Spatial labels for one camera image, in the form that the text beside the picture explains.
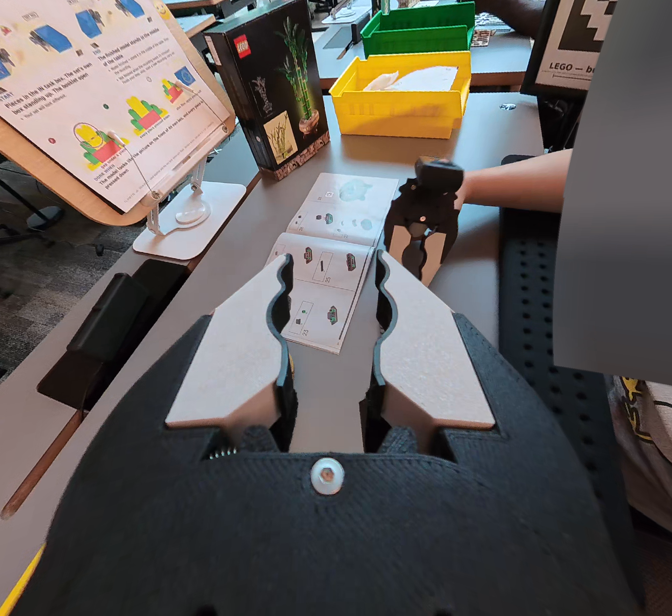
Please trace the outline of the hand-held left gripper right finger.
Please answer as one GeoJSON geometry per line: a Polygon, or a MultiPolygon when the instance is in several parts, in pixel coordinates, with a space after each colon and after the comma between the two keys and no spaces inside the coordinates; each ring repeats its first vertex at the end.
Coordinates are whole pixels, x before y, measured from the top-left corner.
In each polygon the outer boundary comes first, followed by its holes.
{"type": "Polygon", "coordinates": [[[393,427],[409,427],[420,452],[442,428],[490,431],[495,418],[454,312],[388,252],[376,253],[371,383],[361,403],[365,452],[393,427]]]}

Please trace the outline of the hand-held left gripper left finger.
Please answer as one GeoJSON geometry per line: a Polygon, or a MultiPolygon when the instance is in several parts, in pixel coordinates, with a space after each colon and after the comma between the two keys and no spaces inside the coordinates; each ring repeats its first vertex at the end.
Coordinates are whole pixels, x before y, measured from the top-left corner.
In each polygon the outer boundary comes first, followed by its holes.
{"type": "Polygon", "coordinates": [[[292,360],[281,332],[290,321],[293,259],[278,255],[217,307],[165,419],[172,428],[219,427],[240,445],[268,428],[290,448],[297,414],[292,360]]]}

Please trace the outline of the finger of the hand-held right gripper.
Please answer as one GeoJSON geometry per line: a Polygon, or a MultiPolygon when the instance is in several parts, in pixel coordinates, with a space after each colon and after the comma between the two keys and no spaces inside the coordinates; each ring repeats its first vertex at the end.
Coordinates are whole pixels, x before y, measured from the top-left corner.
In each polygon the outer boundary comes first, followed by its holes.
{"type": "Polygon", "coordinates": [[[404,267],[421,265],[421,227],[412,224],[410,228],[394,225],[388,245],[389,254],[404,267]]]}
{"type": "Polygon", "coordinates": [[[453,229],[447,233],[440,231],[428,231],[421,244],[423,253],[419,266],[419,279],[426,287],[432,282],[433,277],[445,261],[449,251],[454,245],[458,230],[453,229]]]}

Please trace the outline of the instruction booklet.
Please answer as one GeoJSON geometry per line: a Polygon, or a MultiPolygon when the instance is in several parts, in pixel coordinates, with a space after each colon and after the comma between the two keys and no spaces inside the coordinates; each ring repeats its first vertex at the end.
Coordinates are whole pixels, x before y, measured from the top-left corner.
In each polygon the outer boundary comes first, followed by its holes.
{"type": "Polygon", "coordinates": [[[398,183],[319,175],[266,261],[293,259],[288,341],[340,353],[398,183]]]}

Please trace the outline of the person's right forearm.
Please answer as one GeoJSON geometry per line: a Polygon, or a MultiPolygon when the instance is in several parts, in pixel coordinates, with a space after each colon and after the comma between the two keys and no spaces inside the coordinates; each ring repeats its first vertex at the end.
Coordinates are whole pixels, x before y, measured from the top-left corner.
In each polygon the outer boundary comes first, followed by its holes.
{"type": "Polygon", "coordinates": [[[456,193],[455,209],[474,204],[559,214],[572,153],[572,149],[566,149],[468,171],[456,193]]]}

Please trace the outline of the grey desk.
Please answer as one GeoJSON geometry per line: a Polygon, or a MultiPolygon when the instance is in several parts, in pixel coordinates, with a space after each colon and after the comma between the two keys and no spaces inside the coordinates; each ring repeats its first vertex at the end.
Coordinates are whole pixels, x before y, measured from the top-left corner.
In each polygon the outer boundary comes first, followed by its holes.
{"type": "MultiPolygon", "coordinates": [[[[240,132],[206,177],[250,187],[239,209],[145,339],[80,424],[75,410],[36,391],[64,354],[83,319],[116,273],[132,274],[145,257],[128,250],[1,384],[1,510],[18,488],[32,490],[17,512],[1,520],[1,603],[42,546],[63,490],[92,438],[128,389],[197,318],[223,303],[263,268],[321,173],[391,177],[402,184],[421,155],[447,157],[465,170],[499,165],[511,154],[543,150],[536,99],[518,93],[470,93],[461,127],[449,141],[339,135],[331,98],[324,108],[331,142],[281,182],[253,178],[251,152],[240,132]],[[515,103],[513,111],[499,108],[515,103]]],[[[497,345],[499,215],[466,206],[459,236],[431,289],[497,345]]],[[[339,355],[289,344],[295,365],[298,416],[293,452],[361,452],[359,402],[368,388],[378,334],[371,268],[339,355]]]]}

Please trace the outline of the black perforated pad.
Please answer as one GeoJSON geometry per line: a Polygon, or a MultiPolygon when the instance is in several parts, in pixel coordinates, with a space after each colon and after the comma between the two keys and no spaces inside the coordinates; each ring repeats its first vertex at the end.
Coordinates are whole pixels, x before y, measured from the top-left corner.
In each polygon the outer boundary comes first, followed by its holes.
{"type": "Polygon", "coordinates": [[[499,224],[499,351],[539,395],[573,446],[628,585],[643,605],[607,381],[603,374],[554,364],[552,309],[560,215],[502,208],[499,224]]]}

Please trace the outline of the white crumpled plastic bag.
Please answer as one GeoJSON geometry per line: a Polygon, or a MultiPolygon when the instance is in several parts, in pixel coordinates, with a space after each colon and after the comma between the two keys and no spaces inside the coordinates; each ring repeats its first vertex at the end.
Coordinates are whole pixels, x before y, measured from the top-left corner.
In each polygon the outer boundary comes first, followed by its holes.
{"type": "Polygon", "coordinates": [[[432,66],[400,76],[383,73],[362,91],[450,91],[458,74],[457,66],[432,66]]]}

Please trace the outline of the instruction sheet on white stand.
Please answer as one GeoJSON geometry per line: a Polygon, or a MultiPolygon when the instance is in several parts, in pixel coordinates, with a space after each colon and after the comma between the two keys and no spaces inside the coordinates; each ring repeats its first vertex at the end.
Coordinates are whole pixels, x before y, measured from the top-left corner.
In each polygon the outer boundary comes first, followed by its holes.
{"type": "MultiPolygon", "coordinates": [[[[218,83],[171,12],[170,14],[169,27],[172,33],[186,47],[191,60],[196,61],[197,69],[205,82],[218,83]]],[[[218,144],[209,142],[205,149],[199,149],[193,157],[187,158],[177,175],[169,178],[167,187],[161,186],[158,192],[151,191],[148,198],[143,198],[125,214],[115,211],[90,192],[3,119],[1,154],[25,169],[89,219],[106,225],[130,225],[147,218],[147,231],[134,242],[134,251],[169,259],[189,260],[204,251],[246,192],[246,188],[240,184],[203,182],[208,155],[235,127],[232,104],[223,88],[219,84],[218,87],[224,93],[223,99],[230,105],[233,113],[229,119],[230,129],[218,144]]]]}

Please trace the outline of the green plastic bin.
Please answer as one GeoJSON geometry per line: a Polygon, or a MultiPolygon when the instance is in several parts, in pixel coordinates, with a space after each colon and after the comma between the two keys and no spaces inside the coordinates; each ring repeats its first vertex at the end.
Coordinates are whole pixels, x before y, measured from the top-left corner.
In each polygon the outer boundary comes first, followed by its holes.
{"type": "Polygon", "coordinates": [[[475,30],[472,1],[376,13],[361,31],[365,57],[469,51],[475,30]]]}

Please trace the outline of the black toy set box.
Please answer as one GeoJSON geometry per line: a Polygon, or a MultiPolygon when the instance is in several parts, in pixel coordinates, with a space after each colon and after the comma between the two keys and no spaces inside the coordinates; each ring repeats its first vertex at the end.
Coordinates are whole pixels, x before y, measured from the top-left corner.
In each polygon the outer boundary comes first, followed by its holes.
{"type": "Polygon", "coordinates": [[[276,181],[330,142],[307,0],[277,0],[205,32],[257,166],[276,181]]]}

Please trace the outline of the black framed marker sign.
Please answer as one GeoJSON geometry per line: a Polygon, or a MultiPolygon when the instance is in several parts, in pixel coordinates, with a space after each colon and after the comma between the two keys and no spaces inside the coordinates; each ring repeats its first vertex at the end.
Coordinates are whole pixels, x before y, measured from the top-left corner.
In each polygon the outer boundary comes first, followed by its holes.
{"type": "Polygon", "coordinates": [[[582,98],[618,0],[546,0],[520,91],[582,98]]]}

